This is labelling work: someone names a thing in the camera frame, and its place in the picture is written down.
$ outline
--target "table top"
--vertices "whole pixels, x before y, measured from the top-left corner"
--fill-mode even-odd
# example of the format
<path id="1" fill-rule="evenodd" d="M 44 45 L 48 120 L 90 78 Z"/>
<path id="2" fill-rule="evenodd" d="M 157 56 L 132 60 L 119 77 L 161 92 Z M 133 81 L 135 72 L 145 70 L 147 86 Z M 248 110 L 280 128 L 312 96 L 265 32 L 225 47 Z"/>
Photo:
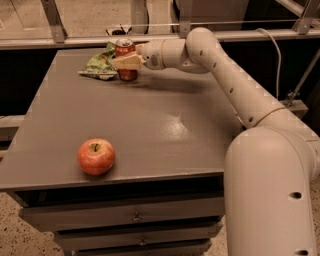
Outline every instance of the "table top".
<path id="1" fill-rule="evenodd" d="M 165 180 L 223 172 L 241 126 L 210 73 L 139 70 L 134 82 L 78 75 L 104 49 L 58 51 L 8 153 L 0 190 Z M 108 140 L 116 160 L 98 177 L 81 171 L 80 145 Z"/>

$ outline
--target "gray cabinet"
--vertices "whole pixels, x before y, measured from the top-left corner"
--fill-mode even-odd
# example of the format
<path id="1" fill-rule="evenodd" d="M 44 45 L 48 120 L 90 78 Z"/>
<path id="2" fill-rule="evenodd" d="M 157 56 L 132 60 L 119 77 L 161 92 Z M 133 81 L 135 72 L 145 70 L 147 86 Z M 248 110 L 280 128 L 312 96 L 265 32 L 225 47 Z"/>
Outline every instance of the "gray cabinet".
<path id="1" fill-rule="evenodd" d="M 223 165 L 241 125 L 211 74 L 139 70 L 138 79 L 79 76 L 104 49 L 58 51 L 8 153 L 0 191 L 20 217 L 78 255 L 201 254 L 221 228 Z M 101 137 L 105 175 L 77 164 Z"/>

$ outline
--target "red can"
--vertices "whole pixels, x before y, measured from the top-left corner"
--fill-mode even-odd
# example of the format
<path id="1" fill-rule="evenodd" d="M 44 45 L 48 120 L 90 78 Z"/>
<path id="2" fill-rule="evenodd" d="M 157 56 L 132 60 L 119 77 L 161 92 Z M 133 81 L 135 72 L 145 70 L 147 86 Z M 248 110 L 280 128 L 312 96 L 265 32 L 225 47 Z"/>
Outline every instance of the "red can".
<path id="1" fill-rule="evenodd" d="M 136 46 L 133 41 L 130 39 L 119 39 L 116 42 L 115 53 L 116 57 L 123 56 L 128 54 L 129 52 L 133 52 L 136 50 Z M 123 81 L 133 81 L 137 79 L 138 72 L 137 70 L 128 70 L 128 69 L 119 69 L 118 74 L 121 80 Z"/>

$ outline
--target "drawer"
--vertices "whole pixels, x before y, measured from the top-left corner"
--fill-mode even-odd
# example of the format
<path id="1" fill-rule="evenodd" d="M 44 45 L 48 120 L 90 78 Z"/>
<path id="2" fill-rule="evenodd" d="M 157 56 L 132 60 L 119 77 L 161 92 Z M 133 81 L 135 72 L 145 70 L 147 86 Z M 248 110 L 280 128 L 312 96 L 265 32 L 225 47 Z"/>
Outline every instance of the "drawer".
<path id="1" fill-rule="evenodd" d="M 55 242 L 64 250 L 88 250 L 121 246 L 148 247 L 171 241 L 209 239 L 217 235 L 222 223 L 215 218 L 174 221 L 150 226 L 116 229 L 98 228 L 78 232 L 61 232 Z"/>
<path id="2" fill-rule="evenodd" d="M 79 251 L 77 256 L 176 256 L 181 254 L 201 255 L 208 251 L 209 239 L 181 243 L 165 243 L 149 248 L 127 247 L 101 250 Z"/>
<path id="3" fill-rule="evenodd" d="M 84 229 L 224 215 L 221 193 L 24 208 L 20 217 L 39 231 Z"/>

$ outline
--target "floor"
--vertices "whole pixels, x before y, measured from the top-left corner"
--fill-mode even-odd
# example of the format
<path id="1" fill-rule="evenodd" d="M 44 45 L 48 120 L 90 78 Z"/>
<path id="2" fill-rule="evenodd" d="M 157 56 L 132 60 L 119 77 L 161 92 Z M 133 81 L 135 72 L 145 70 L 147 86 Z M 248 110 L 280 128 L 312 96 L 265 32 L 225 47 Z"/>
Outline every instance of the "floor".
<path id="1" fill-rule="evenodd" d="M 172 20 L 168 1 L 170 2 L 170 0 L 148 0 L 148 6 L 153 7 L 149 9 L 151 23 L 158 24 L 150 28 L 152 33 L 168 33 L 169 26 L 161 25 Z M 120 24 L 124 29 L 129 27 L 126 25 L 130 23 L 131 15 L 128 9 L 129 0 L 78 0 L 76 4 L 73 0 L 56 0 L 56 2 L 68 34 L 73 37 L 103 36 L 106 24 L 110 31 L 119 28 Z M 51 32 L 40 0 L 1 0 L 0 39 L 50 37 Z M 317 244 L 320 248 L 320 178 L 312 183 L 311 196 Z M 62 256 L 63 251 L 54 243 L 53 234 L 40 233 L 33 229 L 18 217 L 19 210 L 20 206 L 15 201 L 6 193 L 0 193 L 0 255 Z M 225 228 L 212 239 L 212 246 L 205 255 L 227 255 Z"/>

